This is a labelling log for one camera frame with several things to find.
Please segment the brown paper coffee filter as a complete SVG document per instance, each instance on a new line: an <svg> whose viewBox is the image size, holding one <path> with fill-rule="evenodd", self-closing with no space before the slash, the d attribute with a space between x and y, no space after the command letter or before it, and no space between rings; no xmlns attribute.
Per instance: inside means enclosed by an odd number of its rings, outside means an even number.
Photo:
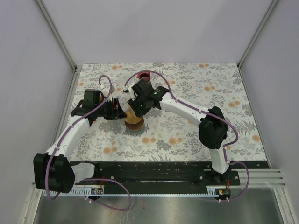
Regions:
<svg viewBox="0 0 299 224"><path fill-rule="evenodd" d="M130 107L129 110L126 112L125 121L129 124L137 124L142 120L142 118L137 117L134 110Z"/></svg>

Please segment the clear glass server pitcher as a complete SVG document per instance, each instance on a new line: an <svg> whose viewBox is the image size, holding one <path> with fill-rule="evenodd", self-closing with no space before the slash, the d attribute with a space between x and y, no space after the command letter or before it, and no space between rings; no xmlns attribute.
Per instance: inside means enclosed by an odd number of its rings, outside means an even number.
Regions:
<svg viewBox="0 0 299 224"><path fill-rule="evenodd" d="M126 127L126 134L128 135L140 135L143 133L143 131L144 131L144 126L141 126L140 128L137 129L130 129Z"/></svg>

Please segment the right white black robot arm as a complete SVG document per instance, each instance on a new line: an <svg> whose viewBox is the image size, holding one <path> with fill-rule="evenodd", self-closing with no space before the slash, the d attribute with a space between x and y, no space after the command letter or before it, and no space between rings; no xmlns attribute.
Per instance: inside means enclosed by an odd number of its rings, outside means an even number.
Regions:
<svg viewBox="0 0 299 224"><path fill-rule="evenodd" d="M162 86L153 88L141 79L125 87L130 94L128 105L137 117L147 114L152 108L174 113L199 128L199 140L209 149L212 158L213 181L222 185L229 180L228 168L221 147L227 138L228 125L220 108L203 108L187 101L175 99L170 89Z"/></svg>

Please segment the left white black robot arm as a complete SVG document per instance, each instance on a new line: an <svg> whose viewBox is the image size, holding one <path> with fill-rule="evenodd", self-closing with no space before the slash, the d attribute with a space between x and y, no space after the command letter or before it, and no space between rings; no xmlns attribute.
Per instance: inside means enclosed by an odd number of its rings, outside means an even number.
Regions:
<svg viewBox="0 0 299 224"><path fill-rule="evenodd" d="M38 189L68 193L74 184L85 179L90 184L100 182L101 172L93 164L70 164L75 147L99 117L118 120L125 118L126 114L117 98L105 98L102 91L87 89L84 98L72 110L69 123L56 142L45 153L37 153L33 159Z"/></svg>

